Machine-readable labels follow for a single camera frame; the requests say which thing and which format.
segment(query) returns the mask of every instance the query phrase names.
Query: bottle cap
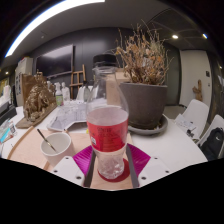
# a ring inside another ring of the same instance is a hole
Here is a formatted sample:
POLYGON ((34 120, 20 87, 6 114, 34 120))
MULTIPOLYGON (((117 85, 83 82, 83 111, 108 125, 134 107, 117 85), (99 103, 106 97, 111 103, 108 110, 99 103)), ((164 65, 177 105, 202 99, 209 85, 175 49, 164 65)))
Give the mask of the bottle cap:
POLYGON ((93 57, 93 67, 112 66, 117 67, 116 56, 113 54, 98 54, 93 57))

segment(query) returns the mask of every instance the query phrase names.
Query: bottle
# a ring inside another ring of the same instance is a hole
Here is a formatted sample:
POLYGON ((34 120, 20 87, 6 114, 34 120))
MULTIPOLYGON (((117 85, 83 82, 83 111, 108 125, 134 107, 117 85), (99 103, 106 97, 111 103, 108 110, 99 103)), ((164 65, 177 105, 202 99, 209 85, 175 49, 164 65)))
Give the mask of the bottle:
POLYGON ((98 157, 98 172, 115 179, 124 171, 128 105, 115 78, 116 56, 96 55, 93 63, 96 78, 86 104, 88 131, 98 157))
POLYGON ((60 83, 57 82, 54 84, 56 86, 56 93, 55 93, 55 96, 56 96, 56 103, 57 103, 57 106, 63 106, 64 105, 64 102, 63 102, 63 96, 62 96, 62 92, 60 90, 60 83))
POLYGON ((65 101, 70 101, 69 88, 65 86, 65 83, 64 82, 62 82, 61 85, 62 85, 61 91, 62 91, 62 95, 63 95, 64 102, 65 101))
POLYGON ((84 99, 84 102, 87 102, 89 95, 90 95, 90 89, 88 87, 88 82, 83 81, 83 85, 84 85, 84 82, 85 82, 85 87, 83 86, 84 87, 83 99, 84 99))
POLYGON ((11 131, 12 135, 15 136, 17 134, 17 131, 15 129, 15 126, 14 126, 13 122, 11 122, 9 124, 9 128, 10 128, 10 131, 11 131))

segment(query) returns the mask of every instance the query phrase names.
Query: figurine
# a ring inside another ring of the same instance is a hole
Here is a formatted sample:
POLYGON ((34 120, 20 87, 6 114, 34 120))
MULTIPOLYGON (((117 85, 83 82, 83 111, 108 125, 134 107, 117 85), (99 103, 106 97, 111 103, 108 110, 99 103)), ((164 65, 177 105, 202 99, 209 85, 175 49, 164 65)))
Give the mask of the figurine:
POLYGON ((46 113, 48 107, 56 105, 53 92, 49 91, 49 84, 44 80, 43 73, 37 70, 34 75, 36 84, 30 90, 24 105, 24 116, 27 121, 35 122, 46 113))

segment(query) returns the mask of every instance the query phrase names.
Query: dried branch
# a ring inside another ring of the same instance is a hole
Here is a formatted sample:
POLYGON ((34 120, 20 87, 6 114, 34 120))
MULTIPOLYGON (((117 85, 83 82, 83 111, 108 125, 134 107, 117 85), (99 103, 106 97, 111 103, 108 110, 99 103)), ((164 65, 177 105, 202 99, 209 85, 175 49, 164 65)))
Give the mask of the dried branch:
POLYGON ((121 45, 119 46, 117 41, 115 55, 121 56, 124 75, 129 78, 130 82, 163 85, 173 58, 168 59, 167 51, 163 46, 164 40, 159 40, 157 30, 150 30, 144 21, 143 23, 147 28, 149 41, 142 31, 141 25, 137 24, 137 29, 133 28, 133 35, 125 37, 125 48, 123 48, 121 31, 118 29, 121 45))

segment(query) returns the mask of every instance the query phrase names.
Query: ceiling light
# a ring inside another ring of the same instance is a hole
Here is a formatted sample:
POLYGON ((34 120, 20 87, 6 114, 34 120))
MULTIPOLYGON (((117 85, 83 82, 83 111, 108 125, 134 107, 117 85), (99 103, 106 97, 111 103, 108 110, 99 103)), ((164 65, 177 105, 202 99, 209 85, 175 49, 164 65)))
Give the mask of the ceiling light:
POLYGON ((207 39, 207 38, 208 38, 208 37, 207 37, 207 35, 206 35, 206 34, 204 34, 204 33, 203 33, 203 37, 204 37, 205 39, 207 39))
POLYGON ((41 23, 45 22, 51 17, 77 6, 91 4, 91 3, 98 3, 98 2, 105 2, 105 0, 76 0, 76 1, 66 0, 61 3, 58 3, 57 5, 54 5, 53 7, 49 8, 48 10, 40 14, 20 33, 20 35, 13 42, 12 46, 9 48, 5 57, 12 55, 15 49, 19 46, 19 44, 30 32, 32 32, 41 23))
POLYGON ((173 37, 173 39, 178 39, 177 35, 173 35, 172 37, 173 37))

